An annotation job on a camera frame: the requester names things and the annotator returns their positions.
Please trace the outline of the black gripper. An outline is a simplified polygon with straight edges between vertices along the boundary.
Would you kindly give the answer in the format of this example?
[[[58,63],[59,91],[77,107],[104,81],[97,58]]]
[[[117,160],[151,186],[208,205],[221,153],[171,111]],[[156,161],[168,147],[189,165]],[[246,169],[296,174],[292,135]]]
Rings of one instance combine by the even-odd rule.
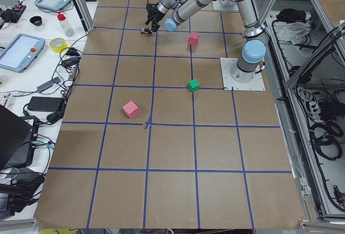
[[[151,28],[159,28],[159,22],[162,19],[162,12],[158,9],[158,4],[146,4],[147,20],[145,25],[151,24]]]

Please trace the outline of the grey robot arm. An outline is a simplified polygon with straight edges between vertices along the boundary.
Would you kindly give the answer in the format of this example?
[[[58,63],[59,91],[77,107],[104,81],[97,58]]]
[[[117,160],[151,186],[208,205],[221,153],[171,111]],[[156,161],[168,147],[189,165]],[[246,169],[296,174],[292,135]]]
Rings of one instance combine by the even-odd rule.
[[[172,14],[164,22],[167,31],[175,31],[179,25],[191,18],[199,10],[203,9],[211,2],[218,0],[159,0],[153,4],[147,2],[147,20],[145,25],[151,25],[149,28],[141,30],[142,34],[150,35],[157,32],[160,28],[160,21],[169,10]],[[234,0],[245,29],[244,36],[248,41],[260,37],[264,32],[264,26],[261,23],[254,0]]]

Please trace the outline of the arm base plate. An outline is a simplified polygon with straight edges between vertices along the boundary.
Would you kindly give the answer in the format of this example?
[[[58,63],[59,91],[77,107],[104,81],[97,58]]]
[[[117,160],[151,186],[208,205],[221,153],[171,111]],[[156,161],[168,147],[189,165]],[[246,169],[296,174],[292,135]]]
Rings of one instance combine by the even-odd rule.
[[[236,2],[230,0],[217,0],[212,2],[214,12],[239,12]]]
[[[223,89],[225,91],[265,91],[259,65],[253,72],[243,72],[237,66],[238,58],[220,58]]]

